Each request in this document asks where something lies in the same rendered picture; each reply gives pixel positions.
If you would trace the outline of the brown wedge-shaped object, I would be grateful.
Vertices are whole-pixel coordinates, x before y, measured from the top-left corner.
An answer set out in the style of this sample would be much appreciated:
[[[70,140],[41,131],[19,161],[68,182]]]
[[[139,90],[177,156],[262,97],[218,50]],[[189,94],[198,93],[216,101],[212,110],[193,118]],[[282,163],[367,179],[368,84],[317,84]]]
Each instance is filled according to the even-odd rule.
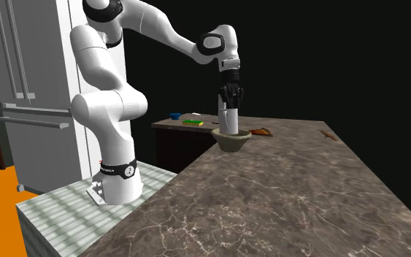
[[[260,128],[260,129],[253,129],[249,130],[251,134],[265,136],[265,137],[273,137],[274,134],[267,128]]]

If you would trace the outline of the dark base cabinet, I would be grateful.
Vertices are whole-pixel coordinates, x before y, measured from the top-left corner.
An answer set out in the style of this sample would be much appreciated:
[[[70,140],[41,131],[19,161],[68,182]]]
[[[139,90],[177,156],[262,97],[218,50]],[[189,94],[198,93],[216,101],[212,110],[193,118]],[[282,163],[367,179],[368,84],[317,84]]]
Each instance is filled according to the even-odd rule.
[[[179,174],[215,143],[209,132],[156,128],[157,167]]]

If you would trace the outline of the grey-brown bowl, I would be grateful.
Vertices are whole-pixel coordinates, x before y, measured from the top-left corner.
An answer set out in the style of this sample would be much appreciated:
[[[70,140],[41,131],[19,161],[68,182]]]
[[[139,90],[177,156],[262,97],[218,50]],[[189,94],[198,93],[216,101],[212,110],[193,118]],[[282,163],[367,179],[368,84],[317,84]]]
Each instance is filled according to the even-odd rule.
[[[243,145],[252,137],[249,131],[240,129],[237,134],[221,134],[220,129],[216,128],[211,131],[211,135],[218,143],[223,152],[238,152]]]

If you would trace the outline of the white cylindrical cup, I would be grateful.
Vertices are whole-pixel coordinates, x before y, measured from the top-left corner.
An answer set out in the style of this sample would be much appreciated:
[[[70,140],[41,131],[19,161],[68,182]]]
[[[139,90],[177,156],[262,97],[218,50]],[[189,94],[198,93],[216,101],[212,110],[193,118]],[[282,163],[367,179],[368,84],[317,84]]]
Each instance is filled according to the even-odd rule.
[[[218,122],[221,134],[238,134],[238,109],[230,107],[218,96]]]

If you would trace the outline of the pale green patterned robot stand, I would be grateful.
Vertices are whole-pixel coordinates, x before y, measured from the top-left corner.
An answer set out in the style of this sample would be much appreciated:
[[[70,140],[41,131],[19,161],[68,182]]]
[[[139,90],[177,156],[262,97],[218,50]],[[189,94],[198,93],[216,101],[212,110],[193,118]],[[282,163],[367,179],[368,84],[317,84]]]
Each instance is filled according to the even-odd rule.
[[[27,257],[78,257],[176,174],[138,163],[142,195],[132,203],[97,205],[81,180],[16,204]]]

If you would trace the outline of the white refrigerator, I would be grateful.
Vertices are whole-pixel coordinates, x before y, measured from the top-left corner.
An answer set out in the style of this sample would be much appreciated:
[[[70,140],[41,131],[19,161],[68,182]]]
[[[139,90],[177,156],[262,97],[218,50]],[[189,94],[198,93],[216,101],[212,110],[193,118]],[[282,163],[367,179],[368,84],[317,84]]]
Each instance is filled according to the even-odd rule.
[[[90,184],[99,170],[98,140],[69,109],[93,90],[69,37],[86,22],[82,0],[0,0],[0,125],[19,190]]]

